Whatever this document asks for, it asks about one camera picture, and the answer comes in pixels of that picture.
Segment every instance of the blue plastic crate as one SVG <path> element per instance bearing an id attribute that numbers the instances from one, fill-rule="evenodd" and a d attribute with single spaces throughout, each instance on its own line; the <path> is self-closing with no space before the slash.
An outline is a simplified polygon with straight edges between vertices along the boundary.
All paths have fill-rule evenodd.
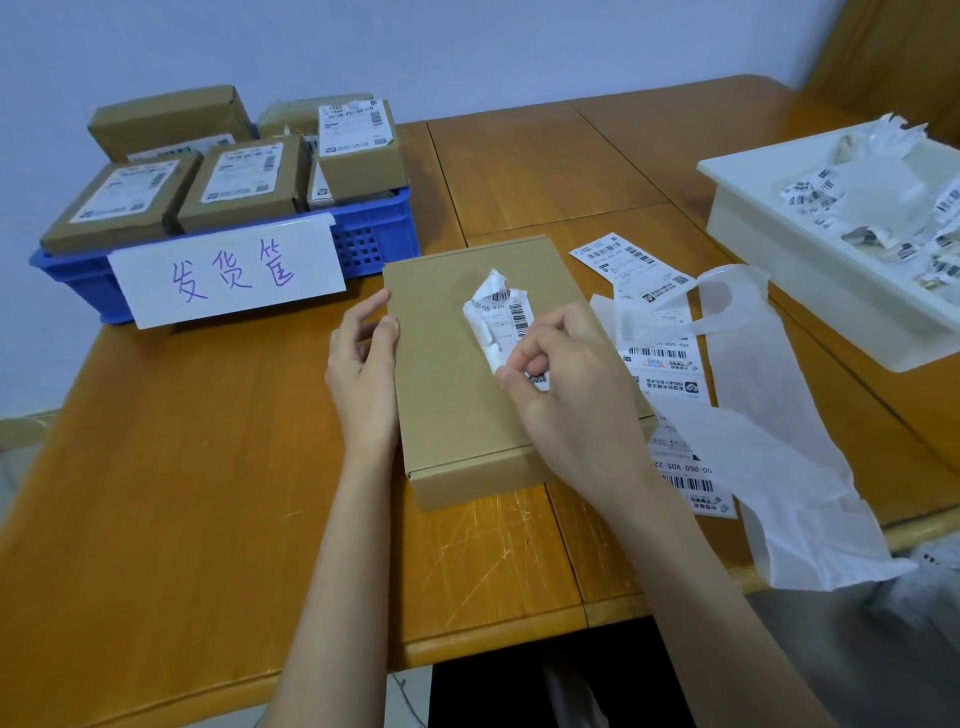
<path id="1" fill-rule="evenodd" d="M 329 207 L 323 212 L 332 213 L 337 221 L 330 232 L 344 278 L 372 276 L 382 271 L 386 263 L 420 255 L 410 211 L 410 187 L 399 189 L 395 197 L 385 200 Z M 103 323 L 126 324 L 133 316 L 110 268 L 109 253 L 53 256 L 37 248 L 30 256 L 30 264 L 83 296 L 100 313 Z"/>

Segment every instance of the handwritten sign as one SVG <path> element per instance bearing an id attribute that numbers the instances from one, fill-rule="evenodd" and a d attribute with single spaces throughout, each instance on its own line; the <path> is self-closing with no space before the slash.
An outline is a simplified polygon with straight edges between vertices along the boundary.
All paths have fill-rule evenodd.
<path id="1" fill-rule="evenodd" d="M 346 290 L 331 214 L 209 232 L 108 256 L 138 328 Z"/>

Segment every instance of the cardboard box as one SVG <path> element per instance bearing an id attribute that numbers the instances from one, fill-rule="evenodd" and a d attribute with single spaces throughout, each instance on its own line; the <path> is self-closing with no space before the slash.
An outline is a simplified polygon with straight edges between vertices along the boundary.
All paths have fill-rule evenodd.
<path id="1" fill-rule="evenodd" d="M 182 232 L 177 212 L 199 152 L 108 164 L 40 238 L 50 255 L 109 251 Z"/>
<path id="2" fill-rule="evenodd" d="M 221 230 L 306 210 L 309 147 L 300 134 L 220 147 L 207 156 L 178 221 L 186 232 Z"/>
<path id="3" fill-rule="evenodd" d="M 125 101 L 97 109 L 87 125 L 110 161 L 206 154 L 253 139 L 237 89 L 214 85 Z"/>
<path id="4" fill-rule="evenodd" d="M 313 158 L 310 165 L 310 184 L 306 188 L 306 206 L 310 209 L 324 209 L 334 205 L 353 205 L 354 203 L 365 203 L 370 200 L 387 200 L 396 197 L 393 189 L 384 192 L 374 192 L 372 195 L 360 195 L 359 197 L 348 197 L 345 200 L 334 200 L 330 194 L 330 188 L 327 185 L 324 172 L 320 168 L 317 158 Z"/>
<path id="5" fill-rule="evenodd" d="M 408 184 L 403 156 L 400 153 L 400 139 L 396 133 L 390 105 L 386 101 L 377 103 L 383 105 L 384 115 L 393 135 L 389 144 L 328 157 L 324 155 L 324 130 L 320 129 L 320 151 L 317 160 L 334 200 L 373 195 Z"/>
<path id="6" fill-rule="evenodd" d="M 423 510 L 548 482 L 513 403 L 500 389 L 464 317 L 464 302 L 496 268 L 528 292 L 534 317 L 586 303 L 549 238 L 388 263 L 390 313 L 400 320 L 396 402 L 403 461 Z M 600 322 L 594 319 L 598 331 Z M 657 418 L 637 387 L 636 413 L 649 438 Z"/>
<path id="7" fill-rule="evenodd" d="M 261 138 L 301 133 L 313 151 L 317 151 L 317 109 L 321 106 L 348 104 L 351 101 L 371 101 L 371 93 L 346 93 L 341 96 L 318 96 L 313 99 L 274 101 L 256 120 Z"/>

